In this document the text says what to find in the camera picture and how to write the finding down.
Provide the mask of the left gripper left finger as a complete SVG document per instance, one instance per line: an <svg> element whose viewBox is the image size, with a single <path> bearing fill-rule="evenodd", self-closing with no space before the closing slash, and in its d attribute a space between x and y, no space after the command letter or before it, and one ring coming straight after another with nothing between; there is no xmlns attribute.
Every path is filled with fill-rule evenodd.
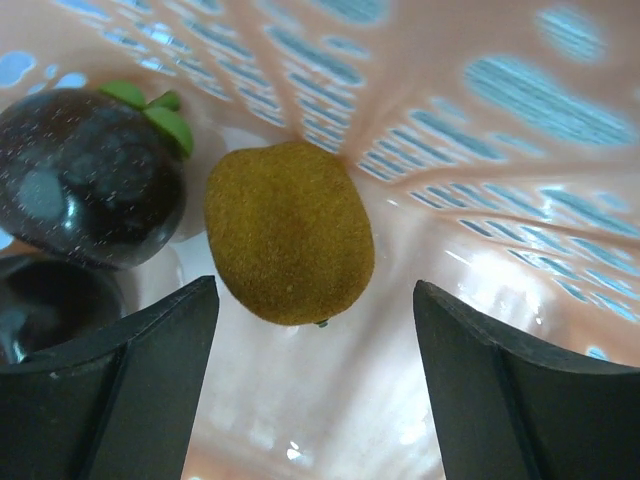
<svg viewBox="0 0 640 480"><path fill-rule="evenodd" d="M219 313L200 277L1 369L5 479L181 477Z"/></svg>

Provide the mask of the pink plastic basket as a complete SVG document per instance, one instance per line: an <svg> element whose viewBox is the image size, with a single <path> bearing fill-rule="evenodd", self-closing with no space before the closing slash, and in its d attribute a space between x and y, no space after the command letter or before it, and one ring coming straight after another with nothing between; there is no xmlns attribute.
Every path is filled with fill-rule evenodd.
<svg viewBox="0 0 640 480"><path fill-rule="evenodd" d="M216 268L206 178L240 148L340 154L376 267L323 327L225 286L186 479L442 479L412 291L430 281L560 347L639 362L635 1L5 1L1 102L127 79L195 138L137 310Z"/></svg>

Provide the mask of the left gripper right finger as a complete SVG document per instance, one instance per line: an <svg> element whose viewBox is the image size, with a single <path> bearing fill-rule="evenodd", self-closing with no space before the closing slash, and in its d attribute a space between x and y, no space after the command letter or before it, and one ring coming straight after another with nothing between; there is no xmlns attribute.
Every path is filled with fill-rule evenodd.
<svg viewBox="0 0 640 480"><path fill-rule="evenodd" d="M635 479L639 371L557 347L419 281L413 314L449 479Z"/></svg>

